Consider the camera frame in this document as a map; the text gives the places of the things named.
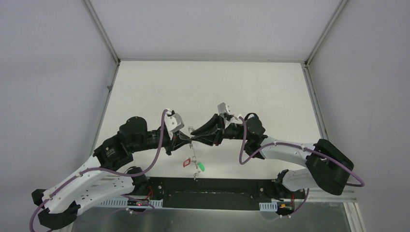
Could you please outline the grey perforated key organizer plate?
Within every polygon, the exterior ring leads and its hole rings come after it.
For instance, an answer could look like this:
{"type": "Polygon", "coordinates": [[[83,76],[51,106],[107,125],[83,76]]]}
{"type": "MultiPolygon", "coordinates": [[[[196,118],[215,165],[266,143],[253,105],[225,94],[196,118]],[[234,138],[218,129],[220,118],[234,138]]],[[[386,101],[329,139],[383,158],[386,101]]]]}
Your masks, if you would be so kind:
{"type": "Polygon", "coordinates": [[[190,146],[190,149],[192,151],[192,156],[190,158],[191,163],[193,163],[193,165],[195,166],[195,170],[196,170],[195,173],[193,174],[193,180],[196,182],[198,176],[202,172],[202,170],[200,168],[200,165],[199,165],[199,161],[197,160],[196,153],[195,153],[195,151],[196,151],[195,149],[197,147],[197,144],[195,142],[191,142],[189,146],[190,146]]]}

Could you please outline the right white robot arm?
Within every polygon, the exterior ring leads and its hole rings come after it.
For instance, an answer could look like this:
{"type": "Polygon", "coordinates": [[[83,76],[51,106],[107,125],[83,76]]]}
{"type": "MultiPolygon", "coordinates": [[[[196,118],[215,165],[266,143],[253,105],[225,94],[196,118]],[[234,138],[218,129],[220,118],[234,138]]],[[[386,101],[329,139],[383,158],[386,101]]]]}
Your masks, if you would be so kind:
{"type": "Polygon", "coordinates": [[[279,140],[265,134],[258,115],[248,113],[238,117],[239,123],[227,113],[214,114],[201,127],[193,130],[191,139],[209,146],[219,146],[223,140],[241,140],[239,163],[251,159],[281,160],[302,166],[302,169],[281,171],[275,182],[275,193],[287,198],[300,189],[321,188],[332,195],[341,195],[353,173],[354,163],[330,141],[319,139],[315,143],[295,143],[279,140]]]}

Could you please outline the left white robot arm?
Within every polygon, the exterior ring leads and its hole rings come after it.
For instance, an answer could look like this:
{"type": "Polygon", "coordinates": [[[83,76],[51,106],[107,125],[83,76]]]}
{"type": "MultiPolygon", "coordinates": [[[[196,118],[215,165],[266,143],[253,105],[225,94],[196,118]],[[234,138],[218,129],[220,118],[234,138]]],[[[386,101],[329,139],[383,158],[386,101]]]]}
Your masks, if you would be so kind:
{"type": "Polygon", "coordinates": [[[154,167],[161,148],[171,155],[172,151],[190,143],[190,138],[180,132],[183,127],[182,117],[168,109],[163,110],[156,130],[149,131],[142,117],[129,118],[116,135],[106,139],[64,181],[31,194],[37,209],[30,218],[30,231],[34,231],[35,218],[50,231],[59,230],[100,202],[131,192],[143,195],[147,191],[146,173],[154,167]],[[146,169],[133,167],[126,173],[119,172],[133,161],[135,152],[151,149],[157,152],[146,169]]]}

